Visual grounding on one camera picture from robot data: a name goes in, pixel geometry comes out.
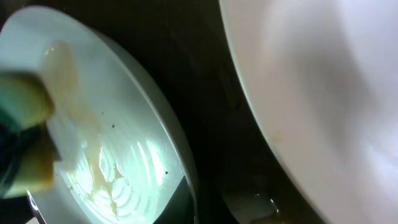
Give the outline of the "white plate top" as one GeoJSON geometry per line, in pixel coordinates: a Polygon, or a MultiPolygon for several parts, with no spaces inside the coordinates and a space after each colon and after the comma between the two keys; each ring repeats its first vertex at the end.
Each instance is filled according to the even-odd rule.
{"type": "Polygon", "coordinates": [[[330,223],[397,222],[397,0],[225,0],[269,147],[330,223]]]}

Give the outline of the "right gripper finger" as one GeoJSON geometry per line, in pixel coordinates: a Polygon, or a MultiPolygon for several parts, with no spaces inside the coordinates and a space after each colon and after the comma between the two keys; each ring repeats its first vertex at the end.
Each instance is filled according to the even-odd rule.
{"type": "Polygon", "coordinates": [[[184,177],[154,224],[194,224],[193,199],[184,177]]]}

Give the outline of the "white plate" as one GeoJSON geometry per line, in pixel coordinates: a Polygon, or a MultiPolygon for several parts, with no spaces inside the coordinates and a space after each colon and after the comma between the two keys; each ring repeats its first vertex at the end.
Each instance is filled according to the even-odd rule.
{"type": "Polygon", "coordinates": [[[269,147],[330,223],[397,222],[397,0],[225,0],[269,147]]]}
{"type": "Polygon", "coordinates": [[[154,223],[185,177],[197,215],[189,143],[166,97],[115,41],[54,9],[14,12],[1,68],[30,70],[55,103],[54,186],[28,193],[42,223],[154,223]]]}

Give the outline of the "green yellow sponge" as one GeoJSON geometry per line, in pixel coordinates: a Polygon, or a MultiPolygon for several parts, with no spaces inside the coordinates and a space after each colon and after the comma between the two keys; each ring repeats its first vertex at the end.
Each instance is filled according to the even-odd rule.
{"type": "Polygon", "coordinates": [[[33,73],[1,72],[1,198],[53,186],[59,156],[45,126],[55,106],[33,73]]]}

